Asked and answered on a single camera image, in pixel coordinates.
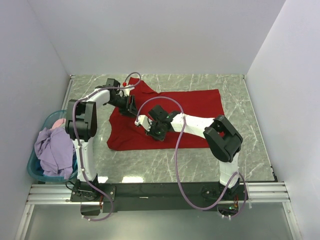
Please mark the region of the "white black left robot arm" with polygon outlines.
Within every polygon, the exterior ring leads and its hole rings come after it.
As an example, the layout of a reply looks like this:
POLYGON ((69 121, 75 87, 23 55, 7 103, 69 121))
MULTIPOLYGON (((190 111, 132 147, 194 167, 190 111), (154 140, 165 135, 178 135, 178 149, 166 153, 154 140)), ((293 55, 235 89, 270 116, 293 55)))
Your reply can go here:
POLYGON ((128 117, 136 117, 135 97, 131 95, 135 86, 108 78, 106 84, 97 86, 92 93, 80 99, 71 99, 67 104, 65 131, 75 148, 77 190, 88 201, 94 201, 100 195, 98 174, 93 162, 93 139, 98 130, 97 109, 111 105, 128 117))

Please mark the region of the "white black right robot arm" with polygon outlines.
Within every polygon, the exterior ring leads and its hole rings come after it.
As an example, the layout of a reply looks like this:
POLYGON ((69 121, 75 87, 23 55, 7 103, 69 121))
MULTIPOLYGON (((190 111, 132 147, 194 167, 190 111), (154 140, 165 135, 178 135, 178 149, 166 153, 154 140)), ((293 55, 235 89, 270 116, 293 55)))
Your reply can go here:
POLYGON ((219 161, 221 197, 230 200, 237 194, 239 176, 228 181, 238 172, 243 137, 224 115, 205 118, 176 110, 168 113, 160 105, 156 105, 149 111, 149 116, 139 115, 135 124, 141 125, 145 133, 156 141, 164 141, 170 132, 184 132, 205 139, 213 156, 219 161))

